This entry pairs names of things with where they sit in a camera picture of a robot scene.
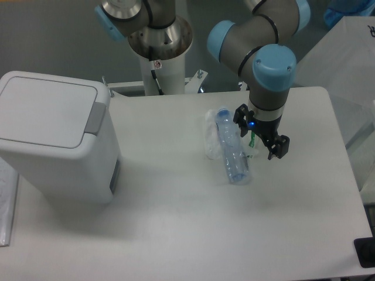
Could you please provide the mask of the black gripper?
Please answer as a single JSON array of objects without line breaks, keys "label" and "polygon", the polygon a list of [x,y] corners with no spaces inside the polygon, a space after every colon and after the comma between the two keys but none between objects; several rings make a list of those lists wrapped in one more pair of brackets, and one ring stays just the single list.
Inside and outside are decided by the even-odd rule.
[{"label": "black gripper", "polygon": [[283,158],[289,151],[290,138],[278,135],[281,116],[272,121],[261,121],[255,117],[255,112],[249,110],[246,104],[240,105],[234,112],[233,122],[240,128],[240,136],[248,131],[254,132],[268,148],[268,160],[276,157]]}]

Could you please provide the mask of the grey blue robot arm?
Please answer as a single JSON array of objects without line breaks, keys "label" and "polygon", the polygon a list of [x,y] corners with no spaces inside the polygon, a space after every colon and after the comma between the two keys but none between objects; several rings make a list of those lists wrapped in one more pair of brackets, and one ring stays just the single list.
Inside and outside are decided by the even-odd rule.
[{"label": "grey blue robot arm", "polygon": [[[248,1],[252,17],[236,24],[217,23],[207,49],[249,87],[246,104],[234,113],[241,134],[257,135],[269,157],[282,158],[289,137],[278,133],[296,58],[283,42],[303,29],[311,10],[307,1]],[[185,91],[185,53],[193,41],[189,23],[176,14],[175,1],[101,1],[95,14],[112,40],[127,40],[139,57],[146,95]]]}]

